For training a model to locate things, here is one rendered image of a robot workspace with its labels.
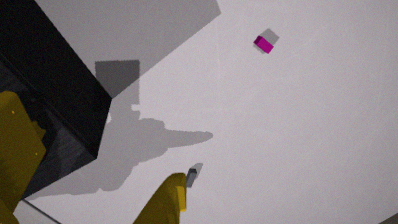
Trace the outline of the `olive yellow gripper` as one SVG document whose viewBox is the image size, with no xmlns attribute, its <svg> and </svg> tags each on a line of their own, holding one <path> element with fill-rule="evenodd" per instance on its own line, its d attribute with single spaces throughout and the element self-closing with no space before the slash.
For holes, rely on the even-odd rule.
<svg viewBox="0 0 398 224">
<path fill-rule="evenodd" d="M 186 174 L 173 173 L 165 179 L 133 224 L 179 224 L 186 211 Z"/>
</svg>

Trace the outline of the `magenta rectangular block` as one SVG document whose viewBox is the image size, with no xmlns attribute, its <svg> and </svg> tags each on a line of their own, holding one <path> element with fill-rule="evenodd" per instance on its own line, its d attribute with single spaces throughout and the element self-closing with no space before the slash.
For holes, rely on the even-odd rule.
<svg viewBox="0 0 398 224">
<path fill-rule="evenodd" d="M 261 36 L 258 36 L 253 43 L 256 44 L 259 48 L 261 48 L 264 52 L 266 52 L 268 54 L 274 47 Z"/>
</svg>

